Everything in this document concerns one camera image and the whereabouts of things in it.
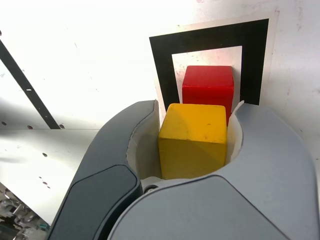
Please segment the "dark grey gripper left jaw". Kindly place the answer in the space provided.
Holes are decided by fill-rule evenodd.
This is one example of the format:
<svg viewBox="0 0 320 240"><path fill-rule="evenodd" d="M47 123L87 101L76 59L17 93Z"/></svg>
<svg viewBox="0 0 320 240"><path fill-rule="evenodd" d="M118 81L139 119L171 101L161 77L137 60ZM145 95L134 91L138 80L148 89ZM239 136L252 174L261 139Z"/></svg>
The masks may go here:
<svg viewBox="0 0 320 240"><path fill-rule="evenodd" d="M122 212L143 195L141 181L162 176L159 104L136 102L96 134L50 228L50 240L106 239Z"/></svg>

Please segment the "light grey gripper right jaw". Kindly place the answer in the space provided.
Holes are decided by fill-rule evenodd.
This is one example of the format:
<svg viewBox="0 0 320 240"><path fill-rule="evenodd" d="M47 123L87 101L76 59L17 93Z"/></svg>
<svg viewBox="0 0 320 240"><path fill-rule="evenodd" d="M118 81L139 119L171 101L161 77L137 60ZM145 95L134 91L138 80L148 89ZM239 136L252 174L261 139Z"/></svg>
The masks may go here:
<svg viewBox="0 0 320 240"><path fill-rule="evenodd" d="M234 115L242 141L233 161L143 195L109 239L319 239L317 175L300 136L263 106L244 103Z"/></svg>

